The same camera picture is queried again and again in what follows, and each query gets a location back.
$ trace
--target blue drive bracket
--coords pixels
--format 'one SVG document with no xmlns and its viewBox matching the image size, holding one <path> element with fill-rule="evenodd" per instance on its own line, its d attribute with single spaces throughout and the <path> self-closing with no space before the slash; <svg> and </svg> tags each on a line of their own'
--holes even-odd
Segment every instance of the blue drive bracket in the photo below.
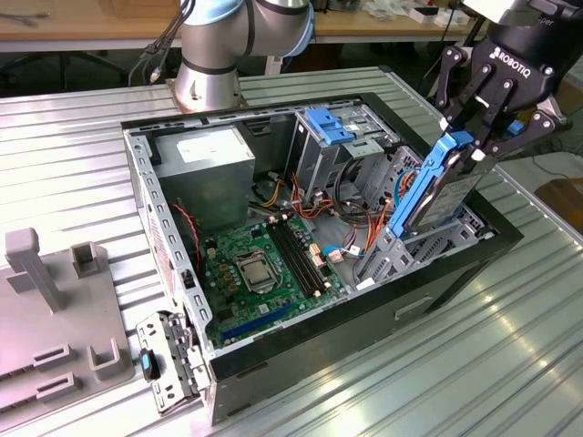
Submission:
<svg viewBox="0 0 583 437">
<path fill-rule="evenodd" d="M 425 158 L 413 186 L 404 195 L 389 220 L 389 229 L 397 238 L 401 238 L 405 233 L 407 220 L 421 204 L 434 181 L 444 174 L 445 162 L 450 153 L 471 145 L 472 141 L 474 138 L 465 131 L 447 133 L 437 140 Z"/>
<path fill-rule="evenodd" d="M 322 134 L 328 146 L 354 141 L 356 135 L 344 129 L 340 118 L 335 117 L 325 107 L 306 109 L 306 118 L 316 131 Z"/>
</svg>

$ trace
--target cpu socket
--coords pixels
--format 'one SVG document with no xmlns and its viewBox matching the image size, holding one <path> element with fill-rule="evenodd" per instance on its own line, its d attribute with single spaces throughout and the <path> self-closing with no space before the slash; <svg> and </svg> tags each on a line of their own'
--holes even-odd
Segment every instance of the cpu socket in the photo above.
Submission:
<svg viewBox="0 0 583 437">
<path fill-rule="evenodd" d="M 235 263 L 249 291 L 265 294 L 277 284 L 273 267 L 262 250 L 239 255 Z"/>
</svg>

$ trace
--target wooden desk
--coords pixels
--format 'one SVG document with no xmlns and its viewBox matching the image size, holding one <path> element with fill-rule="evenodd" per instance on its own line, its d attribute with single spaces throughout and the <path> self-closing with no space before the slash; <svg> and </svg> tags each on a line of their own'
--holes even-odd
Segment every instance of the wooden desk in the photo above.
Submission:
<svg viewBox="0 0 583 437">
<path fill-rule="evenodd" d="M 0 11 L 31 14 L 48 12 L 38 20 L 39 27 L 27 27 L 0 19 L 0 52 L 40 52 L 142 48 L 155 39 L 168 19 L 118 18 L 110 0 L 0 0 Z M 457 40 L 471 26 L 452 27 L 447 40 Z M 359 11 L 316 14 L 317 44 L 432 41 L 441 38 L 444 29 L 421 25 L 397 16 L 380 21 Z"/>
<path fill-rule="evenodd" d="M 467 35 L 474 21 L 466 26 L 451 26 L 445 40 L 458 40 Z M 364 11 L 355 13 L 329 11 L 316 14 L 316 43 L 375 43 L 435 41 L 444 28 L 434 24 L 422 25 L 408 16 L 396 16 L 381 21 Z"/>
</svg>

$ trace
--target motherboard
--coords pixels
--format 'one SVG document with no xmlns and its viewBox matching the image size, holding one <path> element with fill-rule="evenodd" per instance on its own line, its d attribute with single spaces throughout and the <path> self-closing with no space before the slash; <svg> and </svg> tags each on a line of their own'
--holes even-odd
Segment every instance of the motherboard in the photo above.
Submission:
<svg viewBox="0 0 583 437">
<path fill-rule="evenodd" d="M 218 347 L 340 301 L 346 290 L 300 218 L 228 230 L 204 240 L 204 290 Z"/>
</svg>

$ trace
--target aluminum table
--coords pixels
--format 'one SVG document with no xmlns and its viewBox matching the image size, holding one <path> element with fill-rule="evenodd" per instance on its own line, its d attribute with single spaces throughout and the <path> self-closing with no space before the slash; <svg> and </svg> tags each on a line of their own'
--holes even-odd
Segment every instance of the aluminum table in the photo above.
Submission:
<svg viewBox="0 0 583 437">
<path fill-rule="evenodd" d="M 427 141 L 439 136 L 437 113 L 378 68 L 241 84 L 253 105 L 372 91 Z M 44 252 L 106 247 L 134 358 L 136 323 L 165 299 L 119 122 L 177 113 L 165 86 L 0 100 L 0 232 L 35 226 Z M 512 252 L 446 307 L 228 422 L 211 429 L 200 401 L 159 418 L 137 367 L 129 383 L 9 434 L 582 435 L 581 238 L 501 168 L 480 191 L 525 235 Z"/>
</svg>

